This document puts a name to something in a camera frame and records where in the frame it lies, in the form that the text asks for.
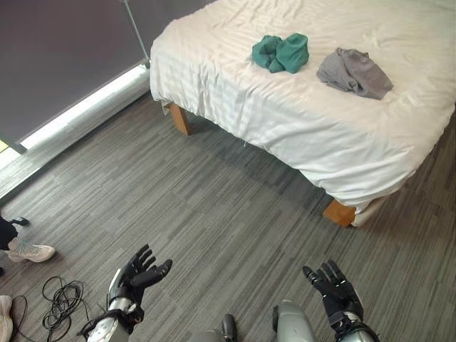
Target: gray roller blind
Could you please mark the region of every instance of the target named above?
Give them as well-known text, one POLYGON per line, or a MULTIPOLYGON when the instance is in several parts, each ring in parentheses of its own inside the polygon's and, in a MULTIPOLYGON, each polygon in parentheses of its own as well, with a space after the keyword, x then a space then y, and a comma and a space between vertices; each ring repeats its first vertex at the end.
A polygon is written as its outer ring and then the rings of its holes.
MULTIPOLYGON (((146 49, 203 0, 131 0, 146 49)), ((143 59, 118 0, 0 1, 0 135, 19 141, 143 59)))

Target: white bedsheet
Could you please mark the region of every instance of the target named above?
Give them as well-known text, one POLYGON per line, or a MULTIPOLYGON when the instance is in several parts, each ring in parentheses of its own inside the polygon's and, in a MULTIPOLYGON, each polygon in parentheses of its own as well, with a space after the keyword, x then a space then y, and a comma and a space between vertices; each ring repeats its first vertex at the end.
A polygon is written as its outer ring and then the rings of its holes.
POLYGON ((360 212, 413 175, 449 122, 455 13, 453 0, 219 0, 154 41, 150 89, 360 212), (252 61, 264 35, 294 32, 309 38, 309 62, 297 74, 252 61), (316 71, 338 46, 369 52, 392 91, 373 100, 320 82, 316 71))

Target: green cloth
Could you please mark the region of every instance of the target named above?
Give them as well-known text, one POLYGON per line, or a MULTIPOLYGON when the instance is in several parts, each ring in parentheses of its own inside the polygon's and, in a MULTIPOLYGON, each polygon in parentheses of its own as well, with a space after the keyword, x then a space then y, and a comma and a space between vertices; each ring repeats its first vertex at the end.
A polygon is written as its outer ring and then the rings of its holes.
POLYGON ((252 58, 271 73, 283 70, 297 73, 309 60, 307 41, 307 37, 299 33, 292 34, 284 41, 278 36, 264 36, 252 47, 252 58))

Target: black robotic glove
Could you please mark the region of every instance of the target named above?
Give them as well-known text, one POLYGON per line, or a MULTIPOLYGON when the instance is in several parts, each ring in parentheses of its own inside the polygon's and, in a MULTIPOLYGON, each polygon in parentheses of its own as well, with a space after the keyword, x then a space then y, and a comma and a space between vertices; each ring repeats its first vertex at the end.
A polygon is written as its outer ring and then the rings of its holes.
POLYGON ((336 332, 336 341, 342 341, 347 335, 357 331, 364 331, 372 337, 372 341, 379 342, 377 334, 363 323, 363 304, 337 264, 329 260, 322 264, 321 268, 323 271, 317 269, 316 272, 308 266, 302 269, 306 278, 323 297, 329 324, 336 332))
POLYGON ((322 264, 321 269, 316 272, 308 266, 304 266, 303 271, 313 287, 319 290, 323 296, 323 304, 331 327, 343 312, 351 312, 363 321, 363 305, 353 285, 334 261, 329 260, 322 264))
POLYGON ((171 269, 171 260, 159 266, 152 265, 155 260, 148 244, 133 255, 115 275, 109 288, 109 302, 118 297, 125 297, 140 305, 144 290, 165 278, 171 269))

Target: white duvet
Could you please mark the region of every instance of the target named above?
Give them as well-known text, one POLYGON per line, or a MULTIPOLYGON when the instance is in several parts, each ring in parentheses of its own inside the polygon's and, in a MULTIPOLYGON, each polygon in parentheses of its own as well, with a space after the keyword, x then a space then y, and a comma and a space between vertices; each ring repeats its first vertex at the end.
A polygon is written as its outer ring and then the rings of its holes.
POLYGON ((455 109, 449 1, 219 0, 173 21, 151 48, 150 89, 300 170, 361 212, 396 191, 455 109), (309 62, 271 74, 252 61, 264 35, 309 38, 309 62), (320 82, 340 46, 369 52, 393 82, 382 100, 320 82))

